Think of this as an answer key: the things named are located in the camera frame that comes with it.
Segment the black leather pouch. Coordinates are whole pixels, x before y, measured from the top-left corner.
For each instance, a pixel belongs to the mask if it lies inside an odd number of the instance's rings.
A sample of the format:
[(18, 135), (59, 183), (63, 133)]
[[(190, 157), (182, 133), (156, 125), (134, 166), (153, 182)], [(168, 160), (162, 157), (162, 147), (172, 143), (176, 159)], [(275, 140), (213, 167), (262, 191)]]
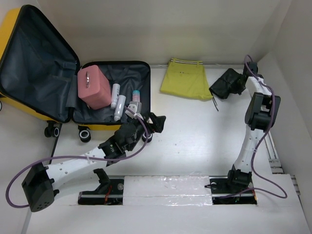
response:
[(218, 78), (213, 85), (209, 88), (213, 95), (213, 103), (217, 111), (217, 102), (215, 96), (219, 99), (227, 99), (229, 94), (239, 94), (245, 90), (245, 83), (243, 82), (243, 75), (236, 72), (234, 69), (229, 68), (225, 73)]

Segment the white tube bottle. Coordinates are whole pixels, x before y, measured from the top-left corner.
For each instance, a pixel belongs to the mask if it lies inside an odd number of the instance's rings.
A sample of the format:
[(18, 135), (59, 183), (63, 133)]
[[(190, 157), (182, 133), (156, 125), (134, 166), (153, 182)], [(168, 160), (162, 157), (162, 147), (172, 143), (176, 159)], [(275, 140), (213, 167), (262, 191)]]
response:
[(115, 112), (114, 112), (114, 121), (121, 120), (123, 110), (124, 110), (125, 101), (126, 101), (126, 96), (124, 96), (124, 95), (118, 96), (118, 101), (117, 101), (117, 105), (115, 107)]

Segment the yellow-green shorts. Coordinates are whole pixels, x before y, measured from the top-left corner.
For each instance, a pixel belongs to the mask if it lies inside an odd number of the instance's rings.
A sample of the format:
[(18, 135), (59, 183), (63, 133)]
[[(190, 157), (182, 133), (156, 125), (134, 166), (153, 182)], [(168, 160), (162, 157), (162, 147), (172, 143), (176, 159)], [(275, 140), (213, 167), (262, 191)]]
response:
[(172, 58), (160, 87), (160, 92), (182, 98), (211, 100), (205, 67), (200, 60)]

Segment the small white bottle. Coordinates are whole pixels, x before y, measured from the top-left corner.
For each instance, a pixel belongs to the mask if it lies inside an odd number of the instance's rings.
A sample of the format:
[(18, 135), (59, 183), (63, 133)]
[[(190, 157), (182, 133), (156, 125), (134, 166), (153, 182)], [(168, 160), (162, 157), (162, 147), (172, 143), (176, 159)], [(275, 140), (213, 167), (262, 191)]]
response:
[(111, 92), (111, 109), (115, 109), (117, 106), (119, 91), (120, 85), (118, 83), (114, 83)]

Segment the pink toiletry case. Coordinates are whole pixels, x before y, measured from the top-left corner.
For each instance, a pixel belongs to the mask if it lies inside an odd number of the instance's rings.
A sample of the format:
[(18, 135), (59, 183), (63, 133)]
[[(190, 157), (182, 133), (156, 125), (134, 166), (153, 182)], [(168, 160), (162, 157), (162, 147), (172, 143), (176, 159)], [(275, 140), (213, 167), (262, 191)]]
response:
[(97, 65), (78, 72), (78, 97), (93, 110), (111, 104), (110, 83)]

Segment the yellow hard-shell suitcase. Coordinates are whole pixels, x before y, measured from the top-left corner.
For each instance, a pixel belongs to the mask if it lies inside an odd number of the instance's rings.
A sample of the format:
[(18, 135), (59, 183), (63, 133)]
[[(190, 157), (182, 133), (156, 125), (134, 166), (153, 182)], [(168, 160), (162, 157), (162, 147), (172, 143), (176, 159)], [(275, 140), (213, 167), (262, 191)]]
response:
[(35, 6), (7, 12), (0, 27), (0, 98), (47, 122), (46, 137), (57, 137), (58, 124), (73, 121), (83, 142), (91, 130), (116, 130), (129, 119), (114, 120), (110, 107), (90, 109), (78, 97), (78, 56)]

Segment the white bottle pink-teal cap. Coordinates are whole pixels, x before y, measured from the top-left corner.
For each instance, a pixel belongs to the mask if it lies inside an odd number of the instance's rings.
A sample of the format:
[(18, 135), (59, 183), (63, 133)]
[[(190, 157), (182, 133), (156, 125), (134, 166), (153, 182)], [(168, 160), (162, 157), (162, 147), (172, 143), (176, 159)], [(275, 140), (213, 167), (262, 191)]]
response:
[(139, 90), (133, 90), (132, 101), (140, 102), (140, 91)]

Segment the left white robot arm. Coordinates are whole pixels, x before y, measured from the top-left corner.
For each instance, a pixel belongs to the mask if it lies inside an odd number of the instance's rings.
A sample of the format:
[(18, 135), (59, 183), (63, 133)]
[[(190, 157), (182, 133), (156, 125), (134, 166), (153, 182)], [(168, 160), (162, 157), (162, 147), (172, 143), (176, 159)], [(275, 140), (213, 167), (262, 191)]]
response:
[(102, 168), (138, 155), (140, 150), (131, 155), (127, 153), (135, 148), (142, 137), (148, 141), (150, 135), (161, 133), (165, 121), (166, 116), (156, 116), (154, 113), (149, 113), (147, 119), (136, 116), (122, 124), (104, 143), (81, 156), (70, 156), (68, 160), (61, 156), (62, 162), (48, 166), (42, 162), (32, 165), (21, 184), (31, 212), (39, 212), (50, 206), (65, 183), (93, 170), (97, 171), (98, 177), (93, 179), (92, 188), (100, 194), (106, 192), (109, 182)]

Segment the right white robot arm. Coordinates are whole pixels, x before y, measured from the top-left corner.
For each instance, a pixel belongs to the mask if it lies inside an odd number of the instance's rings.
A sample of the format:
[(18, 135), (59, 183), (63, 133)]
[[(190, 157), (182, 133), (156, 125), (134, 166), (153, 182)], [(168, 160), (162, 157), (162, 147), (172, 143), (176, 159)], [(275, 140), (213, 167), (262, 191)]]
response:
[(287, 198), (287, 194), (281, 196), (264, 189), (249, 187), (252, 175), (256, 175), (284, 192), (281, 186), (261, 176), (254, 168), (255, 154), (275, 123), (281, 97), (276, 95), (272, 87), (266, 85), (263, 77), (257, 73), (257, 63), (252, 60), (244, 61), (244, 63), (243, 74), (247, 78), (246, 87), (252, 99), (245, 114), (245, 138), (239, 156), (228, 172), (225, 186), (230, 191), (230, 196), (259, 190), (279, 198)]

